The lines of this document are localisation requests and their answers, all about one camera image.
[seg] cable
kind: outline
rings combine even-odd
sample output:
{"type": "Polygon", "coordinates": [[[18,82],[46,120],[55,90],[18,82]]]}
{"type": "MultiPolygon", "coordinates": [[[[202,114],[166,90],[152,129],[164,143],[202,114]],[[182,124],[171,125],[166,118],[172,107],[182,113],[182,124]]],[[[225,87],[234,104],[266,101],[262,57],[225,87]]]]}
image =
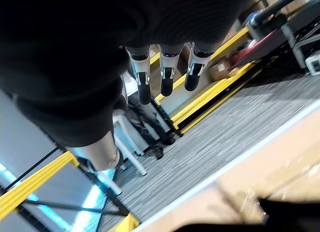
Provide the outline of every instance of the cable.
{"type": "Polygon", "coordinates": [[[30,173],[34,168],[36,168],[39,164],[41,164],[43,161],[45,161],[50,155],[52,155],[54,152],[56,152],[59,149],[59,147],[54,148],[51,150],[50,153],[48,153],[45,157],[40,159],[37,163],[35,163],[32,167],[30,167],[26,172],[24,172],[19,178],[17,178],[15,181],[13,181],[11,184],[9,184],[5,191],[9,190],[11,187],[13,187],[16,183],[18,183],[23,177],[25,177],[28,173],[30,173]]]}

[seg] floor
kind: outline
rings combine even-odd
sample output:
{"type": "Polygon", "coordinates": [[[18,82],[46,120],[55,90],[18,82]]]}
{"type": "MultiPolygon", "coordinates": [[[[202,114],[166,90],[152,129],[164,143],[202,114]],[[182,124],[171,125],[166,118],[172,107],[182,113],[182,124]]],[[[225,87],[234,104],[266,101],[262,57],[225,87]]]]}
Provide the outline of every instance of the floor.
{"type": "MultiPolygon", "coordinates": [[[[262,75],[165,148],[161,160],[139,157],[146,176],[127,162],[128,169],[116,176],[124,190],[119,199],[141,221],[147,220],[319,98],[320,76],[262,75]]],[[[99,231],[120,220],[104,216],[99,231]]]]}

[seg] white electronic device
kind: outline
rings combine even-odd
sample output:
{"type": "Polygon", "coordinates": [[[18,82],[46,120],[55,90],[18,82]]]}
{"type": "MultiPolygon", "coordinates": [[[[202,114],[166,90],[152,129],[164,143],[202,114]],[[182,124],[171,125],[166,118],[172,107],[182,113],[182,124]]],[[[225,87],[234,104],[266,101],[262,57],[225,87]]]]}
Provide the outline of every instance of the white electronic device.
{"type": "Polygon", "coordinates": [[[311,75],[320,74],[320,51],[316,51],[310,57],[305,60],[306,66],[308,67],[311,75]]]}

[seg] yellow floor trim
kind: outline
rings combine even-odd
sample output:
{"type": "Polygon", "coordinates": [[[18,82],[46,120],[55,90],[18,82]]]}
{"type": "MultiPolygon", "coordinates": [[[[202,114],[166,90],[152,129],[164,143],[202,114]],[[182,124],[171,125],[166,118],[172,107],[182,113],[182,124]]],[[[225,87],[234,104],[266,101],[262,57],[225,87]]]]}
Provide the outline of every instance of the yellow floor trim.
{"type": "MultiPolygon", "coordinates": [[[[228,41],[226,41],[224,44],[222,44],[221,47],[219,47],[215,53],[213,53],[213,55],[210,58],[210,61],[213,60],[214,58],[216,58],[221,53],[225,52],[234,43],[236,43],[239,40],[241,40],[242,38],[244,38],[244,36],[247,36],[248,33],[249,33],[248,28],[245,27],[245,28],[241,29],[232,38],[230,38],[228,41]]],[[[184,74],[182,77],[180,77],[178,80],[176,80],[173,83],[173,89],[180,86],[185,81],[185,79],[186,79],[186,75],[184,74]]],[[[156,98],[154,100],[158,105],[160,105],[160,101],[163,98],[164,98],[164,95],[159,94],[156,96],[156,98]]]]}
{"type": "Polygon", "coordinates": [[[150,58],[150,65],[156,63],[160,59],[160,53],[155,54],[152,58],[150,58]]]}
{"type": "Polygon", "coordinates": [[[179,127],[176,124],[173,124],[174,128],[179,130],[179,127]]]}
{"type": "Polygon", "coordinates": [[[77,159],[70,152],[66,152],[34,173],[17,187],[14,187],[2,195],[0,197],[0,220],[6,217],[19,204],[27,199],[30,194],[35,192],[69,162],[75,167],[79,165],[77,159]]]}
{"type": "Polygon", "coordinates": [[[222,79],[210,89],[206,90],[201,96],[190,102],[187,106],[181,109],[174,117],[171,118],[173,124],[180,124],[186,118],[188,118],[192,113],[201,108],[204,104],[230,86],[233,82],[235,82],[238,78],[240,78],[243,74],[245,74],[250,68],[254,66],[253,63],[248,63],[239,69],[239,72],[231,77],[222,79]]]}
{"type": "Polygon", "coordinates": [[[253,74],[248,80],[246,80],[244,83],[242,83],[239,87],[234,89],[231,93],[229,93],[226,97],[221,99],[218,103],[214,104],[212,107],[208,108],[206,111],[204,111],[201,115],[199,115],[192,123],[188,124],[187,127],[183,128],[181,130],[181,133],[186,133],[188,130],[190,130],[192,127],[194,127],[197,123],[199,123],[201,120],[203,120],[207,115],[209,115],[213,110],[217,109],[220,105],[225,103],[226,100],[228,100],[230,97],[232,97],[235,93],[237,93],[240,89],[242,89],[252,78],[254,78],[256,75],[258,75],[261,72],[261,70],[257,71],[255,74],[253,74]]]}
{"type": "Polygon", "coordinates": [[[132,214],[129,214],[108,232],[130,232],[134,228],[138,227],[138,225],[139,221],[132,214]]]}

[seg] black handle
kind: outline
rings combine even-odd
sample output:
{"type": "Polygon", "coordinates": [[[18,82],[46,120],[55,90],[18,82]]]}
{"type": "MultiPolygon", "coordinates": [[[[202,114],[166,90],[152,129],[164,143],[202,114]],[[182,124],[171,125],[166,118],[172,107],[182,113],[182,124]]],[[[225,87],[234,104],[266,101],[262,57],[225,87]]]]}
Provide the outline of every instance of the black handle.
{"type": "Polygon", "coordinates": [[[263,9],[261,13],[259,13],[255,18],[254,21],[256,24],[255,25],[259,25],[260,23],[263,22],[263,20],[267,19],[269,16],[271,16],[272,14],[280,11],[282,8],[284,8],[286,5],[288,5],[289,3],[293,2],[294,0],[278,0],[275,3],[273,3],[272,5],[268,6],[267,8],[263,9]]]}
{"type": "Polygon", "coordinates": [[[172,93],[174,87],[174,80],[170,78],[161,79],[161,94],[165,97],[169,96],[172,93]]]}
{"type": "Polygon", "coordinates": [[[199,79],[200,79],[200,76],[198,76],[197,74],[189,75],[187,73],[186,78],[185,78],[185,82],[184,82],[185,89],[187,89],[190,92],[193,91],[194,89],[196,89],[196,87],[198,86],[198,83],[199,83],[199,79]]]}
{"type": "Polygon", "coordinates": [[[146,84],[145,73],[138,73],[138,76],[141,82],[141,85],[138,85],[139,100],[143,105],[146,105],[150,102],[151,99],[150,85],[146,84]]]}

